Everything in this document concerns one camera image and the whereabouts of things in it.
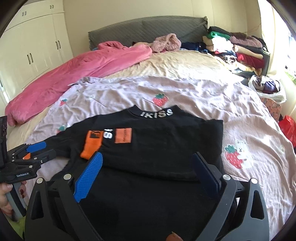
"screw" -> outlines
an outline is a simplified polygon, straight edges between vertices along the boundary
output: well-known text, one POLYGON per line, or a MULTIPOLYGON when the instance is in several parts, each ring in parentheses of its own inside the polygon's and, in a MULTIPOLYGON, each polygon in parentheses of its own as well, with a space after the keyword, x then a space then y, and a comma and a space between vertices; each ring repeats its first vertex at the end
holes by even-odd
POLYGON ((72 177, 71 174, 66 174, 66 175, 64 176, 64 179, 65 179, 65 180, 69 180, 71 177, 72 177))
POLYGON ((43 179, 42 179, 42 178, 38 178, 36 182, 37 182, 38 184, 40 184, 40 183, 43 182, 43 179))
POLYGON ((226 181, 229 181, 231 179, 231 177, 228 174, 224 174, 223 179, 226 181))
POLYGON ((258 180, 257 180, 256 178, 252 178, 252 179, 251 179, 251 182, 252 182, 253 184, 257 184, 257 183, 258 183, 258 180))

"black sweatshirt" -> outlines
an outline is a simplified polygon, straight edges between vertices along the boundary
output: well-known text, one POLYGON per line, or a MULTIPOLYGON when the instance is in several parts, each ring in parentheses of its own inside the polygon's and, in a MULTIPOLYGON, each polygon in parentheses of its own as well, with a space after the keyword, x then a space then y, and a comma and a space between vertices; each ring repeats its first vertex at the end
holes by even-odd
POLYGON ((225 173, 223 122, 203 120, 177 106, 159 112, 133 106, 88 118, 45 140, 47 149, 70 158, 53 179, 79 176, 89 130, 105 130, 99 148, 103 167, 80 205, 102 238, 164 241, 172 231, 184 240, 196 238, 215 202, 203 192, 190 160, 199 151, 225 173), (117 131, 124 128, 130 128, 131 140, 120 143, 117 131))

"green garment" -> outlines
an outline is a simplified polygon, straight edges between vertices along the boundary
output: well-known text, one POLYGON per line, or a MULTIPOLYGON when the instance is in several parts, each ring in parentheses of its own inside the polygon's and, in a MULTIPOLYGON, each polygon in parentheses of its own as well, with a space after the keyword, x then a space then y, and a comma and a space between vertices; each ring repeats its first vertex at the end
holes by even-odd
POLYGON ((7 218, 7 220, 10 223, 10 225, 12 226, 12 228, 14 229, 14 231, 16 231, 16 233, 22 238, 22 234, 25 230, 26 217, 22 217, 18 222, 14 222, 14 221, 10 220, 9 218, 7 218))
POLYGON ((212 38, 215 38, 217 36, 220 36, 220 37, 223 37, 223 38, 226 38, 227 40, 230 39, 230 36, 227 35, 227 34, 222 34, 222 33, 219 33, 219 32, 215 32, 215 31, 212 31, 210 33, 207 34, 207 38, 208 39, 212 39, 212 38))

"human hand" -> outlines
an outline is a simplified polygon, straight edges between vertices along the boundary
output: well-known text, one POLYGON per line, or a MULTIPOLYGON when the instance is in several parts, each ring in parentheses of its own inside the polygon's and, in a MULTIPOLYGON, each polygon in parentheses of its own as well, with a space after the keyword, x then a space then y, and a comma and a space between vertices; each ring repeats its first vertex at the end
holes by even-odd
POLYGON ((169 236, 167 236, 165 241, 183 241, 183 239, 176 233, 172 232, 169 236))
MULTIPOLYGON (((26 196, 26 186, 25 186, 26 183, 27 181, 23 181, 19 188, 19 192, 22 198, 26 196)), ((0 209, 9 218, 12 217, 13 210, 10 203, 7 200, 6 193, 9 193, 11 190, 12 190, 12 184, 0 183, 0 209)))

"strawberry print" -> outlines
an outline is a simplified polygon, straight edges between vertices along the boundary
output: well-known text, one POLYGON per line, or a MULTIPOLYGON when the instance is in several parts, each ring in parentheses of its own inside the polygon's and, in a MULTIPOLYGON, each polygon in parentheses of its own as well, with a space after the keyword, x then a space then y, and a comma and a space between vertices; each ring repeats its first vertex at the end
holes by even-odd
POLYGON ((58 128, 57 134, 60 133, 61 131, 64 131, 65 129, 66 129, 65 126, 61 126, 60 128, 58 128))
POLYGON ((243 160, 237 158, 239 153, 234 148, 234 146, 228 145, 227 147, 225 147, 225 151, 226 151, 225 152, 225 157, 229 161, 229 163, 231 165, 233 165, 234 167, 236 167, 237 169, 241 169, 243 160))
POLYGON ((168 101, 168 98, 164 94, 161 94, 161 93, 157 94, 153 98, 153 102, 157 106, 163 106, 167 101, 168 101))
POLYGON ((60 102, 59 105, 62 106, 62 105, 64 105, 64 104, 66 104, 67 100, 68 100, 68 99, 63 99, 63 100, 61 100, 61 102, 60 102))

